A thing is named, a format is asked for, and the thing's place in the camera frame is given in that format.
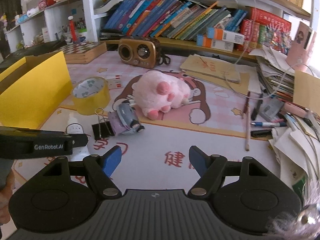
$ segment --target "star pattern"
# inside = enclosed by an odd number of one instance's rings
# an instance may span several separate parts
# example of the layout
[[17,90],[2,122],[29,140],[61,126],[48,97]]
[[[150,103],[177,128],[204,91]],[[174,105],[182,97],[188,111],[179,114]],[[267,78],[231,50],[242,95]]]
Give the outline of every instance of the star pattern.
[[239,109],[236,109],[236,108],[233,108],[233,109],[231,110],[231,112],[233,112],[234,115],[241,115],[241,114],[242,114],[242,111],[239,110]]
[[107,68],[99,68],[97,70],[98,73],[106,72],[108,69]]

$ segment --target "binder clip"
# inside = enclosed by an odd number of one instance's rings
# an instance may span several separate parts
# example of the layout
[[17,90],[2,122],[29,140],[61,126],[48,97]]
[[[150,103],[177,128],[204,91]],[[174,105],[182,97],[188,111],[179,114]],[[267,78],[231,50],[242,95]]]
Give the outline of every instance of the binder clip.
[[97,141],[99,139],[105,139],[105,138],[108,138],[110,136],[114,136],[114,133],[113,133],[111,125],[110,125],[110,122],[103,115],[104,114],[104,109],[103,108],[98,108],[94,112],[98,116],[98,123],[92,125],[94,139]]

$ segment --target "yellow box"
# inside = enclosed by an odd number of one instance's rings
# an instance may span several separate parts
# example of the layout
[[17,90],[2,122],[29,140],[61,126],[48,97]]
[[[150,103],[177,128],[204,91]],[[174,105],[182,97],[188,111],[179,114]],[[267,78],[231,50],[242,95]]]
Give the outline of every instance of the yellow box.
[[63,52],[24,57],[0,73],[0,123],[37,129],[71,90]]

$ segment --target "brown radio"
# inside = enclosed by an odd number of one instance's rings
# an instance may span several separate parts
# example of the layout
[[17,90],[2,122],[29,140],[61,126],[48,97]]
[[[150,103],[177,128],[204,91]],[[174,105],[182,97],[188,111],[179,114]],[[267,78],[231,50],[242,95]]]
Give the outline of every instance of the brown radio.
[[158,64],[170,64],[170,59],[161,54],[160,42],[155,38],[122,38],[118,52],[123,63],[137,67],[154,68]]

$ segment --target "blue pen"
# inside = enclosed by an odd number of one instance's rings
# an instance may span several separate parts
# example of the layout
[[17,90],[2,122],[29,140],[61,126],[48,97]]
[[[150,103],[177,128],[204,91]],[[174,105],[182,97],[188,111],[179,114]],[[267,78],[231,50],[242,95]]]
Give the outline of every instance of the blue pen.
[[251,125],[261,127],[284,127],[287,126],[286,122],[252,122]]

